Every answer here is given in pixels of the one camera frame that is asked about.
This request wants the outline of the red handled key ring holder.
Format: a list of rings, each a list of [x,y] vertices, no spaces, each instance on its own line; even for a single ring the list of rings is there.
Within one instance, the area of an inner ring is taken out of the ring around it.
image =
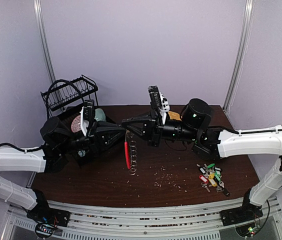
[[[124,156],[128,172],[131,176],[134,176],[138,167],[137,142],[134,134],[129,130],[125,131]]]

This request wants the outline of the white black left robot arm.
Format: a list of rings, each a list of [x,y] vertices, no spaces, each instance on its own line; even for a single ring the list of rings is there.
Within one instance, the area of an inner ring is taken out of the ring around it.
[[[97,91],[96,82],[86,76],[53,82],[41,95],[48,113],[78,100],[81,104],[47,117],[40,129],[44,143],[39,147],[20,148],[8,142],[0,143],[0,173],[58,173],[69,160],[83,165],[122,140],[123,127],[107,116],[97,117],[98,100],[90,97]],[[70,213],[50,207],[42,191],[20,186],[1,176],[0,199],[21,207],[37,224],[53,230],[68,225]]]

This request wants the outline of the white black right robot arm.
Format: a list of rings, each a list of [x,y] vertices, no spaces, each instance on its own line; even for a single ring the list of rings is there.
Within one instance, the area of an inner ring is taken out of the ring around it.
[[[192,143],[192,151],[202,159],[218,160],[239,155],[277,155],[265,177],[245,193],[240,207],[220,212],[224,226],[253,220],[263,215],[262,205],[282,187],[282,124],[250,130],[210,126],[213,109],[199,98],[191,99],[180,114],[170,119],[161,104],[153,100],[151,110],[122,120],[121,125],[157,147],[162,139]]]

